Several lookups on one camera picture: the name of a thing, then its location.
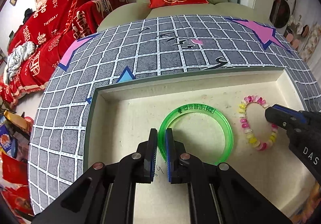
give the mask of metal rivet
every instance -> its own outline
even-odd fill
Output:
[[[95,170],[100,170],[103,166],[104,166],[104,164],[102,162],[96,162],[93,165]]]
[[[227,171],[229,169],[229,165],[226,164],[226,163],[221,163],[219,165],[219,168],[222,170],[222,171]]]
[[[191,156],[188,153],[182,153],[180,157],[182,160],[188,160]]]
[[[134,160],[138,160],[138,159],[140,159],[141,157],[142,157],[142,155],[141,155],[140,153],[138,153],[138,152],[135,152],[135,153],[132,154],[132,158],[133,158]]]

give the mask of white tray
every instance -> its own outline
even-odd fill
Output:
[[[84,148],[84,171],[93,163],[118,162],[146,141],[151,128],[159,129],[175,108],[204,103],[221,111],[234,132],[234,148],[227,160],[239,174],[288,217],[306,200],[314,178],[288,149],[283,129],[275,145],[264,152],[254,150],[240,125],[238,105],[248,95],[259,95],[271,105],[294,110],[305,106],[285,70],[242,68],[157,76],[97,88],[89,113]],[[251,104],[248,120],[255,135],[268,140],[271,126],[264,109]],[[221,140],[213,119],[188,114],[173,129],[174,139],[187,152],[210,162]],[[189,223],[187,185],[167,181],[166,164],[157,151],[152,184],[137,184],[134,223]]]

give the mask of red blanket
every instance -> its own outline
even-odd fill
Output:
[[[127,3],[127,0],[106,1],[110,11]],[[101,0],[47,0],[19,28],[9,46],[8,53],[26,41],[39,45],[34,54],[21,65],[14,81],[5,85],[0,80],[2,99],[13,107],[23,92],[45,89],[72,42],[95,33],[106,15]]]

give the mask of green armchair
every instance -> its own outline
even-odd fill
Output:
[[[97,31],[118,25],[163,16],[175,15],[222,15],[239,17],[257,22],[267,22],[266,18],[244,5],[229,2],[228,0],[207,0],[209,4],[187,4],[165,6],[150,9],[149,0],[137,0],[136,3],[123,5],[112,11],[100,24]]]

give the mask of beaded bracelet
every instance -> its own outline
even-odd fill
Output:
[[[246,106],[251,102],[256,102],[256,103],[260,104],[264,109],[268,108],[269,104],[262,97],[258,97],[257,95],[256,96],[249,95],[248,97],[245,97],[244,100],[242,100],[241,104],[239,105],[239,107],[240,107],[239,113],[241,114],[240,115],[240,123],[242,125],[242,128],[244,129],[244,133],[246,134],[246,137],[248,138],[248,142],[256,150],[264,151],[267,148],[270,148],[273,145],[273,143],[275,142],[276,137],[277,137],[277,132],[278,132],[278,126],[275,124],[272,124],[272,133],[271,133],[271,136],[267,142],[261,142],[260,140],[258,140],[254,136],[254,134],[250,128],[250,125],[248,123],[248,120],[246,118]]]

